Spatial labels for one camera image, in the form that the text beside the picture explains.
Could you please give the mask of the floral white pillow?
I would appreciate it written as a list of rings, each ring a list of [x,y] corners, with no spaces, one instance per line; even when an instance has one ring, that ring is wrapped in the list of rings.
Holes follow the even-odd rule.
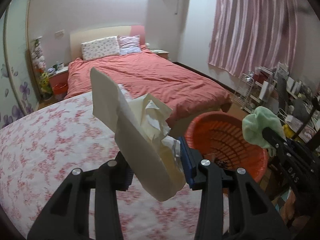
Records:
[[[104,37],[81,44],[82,59],[85,61],[120,54],[117,36]]]

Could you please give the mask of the right bedside table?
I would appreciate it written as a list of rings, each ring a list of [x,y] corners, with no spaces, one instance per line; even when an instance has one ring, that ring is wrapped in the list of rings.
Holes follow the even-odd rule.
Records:
[[[166,60],[169,59],[169,52],[161,49],[151,49],[150,50],[152,53],[158,55],[161,58],[164,58]]]

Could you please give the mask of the wall power socket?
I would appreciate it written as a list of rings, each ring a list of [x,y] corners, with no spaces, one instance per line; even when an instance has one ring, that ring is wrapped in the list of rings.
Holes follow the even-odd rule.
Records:
[[[64,30],[60,30],[60,31],[57,31],[57,32],[54,34],[54,36],[55,36],[55,38],[61,38],[61,37],[64,36],[64,34],[65,34],[65,31],[64,31]]]

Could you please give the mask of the white storage cart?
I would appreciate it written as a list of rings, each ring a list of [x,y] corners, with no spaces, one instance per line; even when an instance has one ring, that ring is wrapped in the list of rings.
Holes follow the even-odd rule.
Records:
[[[265,106],[276,85],[275,72],[266,67],[255,67],[254,83],[249,96],[249,108],[253,111],[258,106]]]

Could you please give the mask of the striped purple pillow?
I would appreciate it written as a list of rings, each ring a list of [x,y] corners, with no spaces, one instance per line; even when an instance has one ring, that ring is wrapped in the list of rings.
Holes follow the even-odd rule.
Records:
[[[140,36],[118,36],[120,55],[140,53]]]

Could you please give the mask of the hanging plush toy column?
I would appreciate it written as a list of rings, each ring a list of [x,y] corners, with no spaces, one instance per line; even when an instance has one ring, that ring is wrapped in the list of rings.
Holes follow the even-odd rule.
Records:
[[[53,95],[53,91],[49,83],[49,75],[47,73],[41,38],[42,37],[40,36],[31,41],[30,55],[41,98],[42,100],[49,100]]]

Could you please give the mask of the bed with coral duvet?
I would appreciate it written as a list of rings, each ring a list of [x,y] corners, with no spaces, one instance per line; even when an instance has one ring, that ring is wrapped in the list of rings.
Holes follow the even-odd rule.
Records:
[[[150,93],[172,109],[167,123],[209,109],[229,111],[230,93],[211,79],[166,60],[145,47],[140,53],[91,61],[77,58],[68,66],[67,98],[91,91],[90,71],[97,68],[122,85],[135,99]]]

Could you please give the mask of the cream tissue paper package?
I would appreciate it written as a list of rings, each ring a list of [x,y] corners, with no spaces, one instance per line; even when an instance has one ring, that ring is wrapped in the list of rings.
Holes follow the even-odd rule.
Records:
[[[171,137],[172,110],[151,94],[126,100],[119,86],[92,68],[93,115],[114,140],[143,188],[156,200],[172,198],[185,185],[180,142]]]

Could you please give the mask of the cluttered desk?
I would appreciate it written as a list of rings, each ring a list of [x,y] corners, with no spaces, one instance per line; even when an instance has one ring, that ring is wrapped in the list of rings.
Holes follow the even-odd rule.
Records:
[[[274,111],[288,138],[308,142],[319,132],[319,94],[291,78],[286,64],[278,62],[272,71],[277,83],[265,107]]]

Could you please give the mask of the pink satin curtain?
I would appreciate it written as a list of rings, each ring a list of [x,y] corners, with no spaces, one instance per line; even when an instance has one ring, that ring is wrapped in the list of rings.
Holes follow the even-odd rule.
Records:
[[[240,77],[256,67],[292,68],[298,0],[216,0],[208,63]]]

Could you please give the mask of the wardrobe with purple flowers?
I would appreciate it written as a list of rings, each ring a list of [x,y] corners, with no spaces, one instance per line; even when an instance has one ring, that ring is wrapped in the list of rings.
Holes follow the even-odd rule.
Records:
[[[11,0],[1,17],[1,128],[38,109],[28,43],[30,0]]]

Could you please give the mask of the light green cloth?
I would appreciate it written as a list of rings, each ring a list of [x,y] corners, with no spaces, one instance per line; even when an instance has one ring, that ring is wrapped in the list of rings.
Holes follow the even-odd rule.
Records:
[[[266,107],[257,107],[252,114],[245,116],[242,120],[242,135],[244,139],[252,145],[266,149],[272,158],[276,155],[276,149],[263,138],[263,129],[267,127],[271,128],[283,139],[286,139],[279,118]]]

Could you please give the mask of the red left nightstand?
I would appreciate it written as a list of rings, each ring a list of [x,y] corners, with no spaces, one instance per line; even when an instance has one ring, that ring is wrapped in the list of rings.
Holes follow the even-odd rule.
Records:
[[[63,100],[68,91],[68,67],[65,66],[54,74],[49,76],[49,83],[53,90],[53,94]]]

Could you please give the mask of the orange plastic laundry basket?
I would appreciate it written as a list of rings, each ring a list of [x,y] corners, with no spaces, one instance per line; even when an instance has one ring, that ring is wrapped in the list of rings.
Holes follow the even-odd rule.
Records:
[[[242,121],[227,113],[198,115],[189,124],[184,137],[188,146],[203,157],[221,161],[229,170],[243,167],[257,183],[267,170],[267,150],[248,143],[242,135]]]

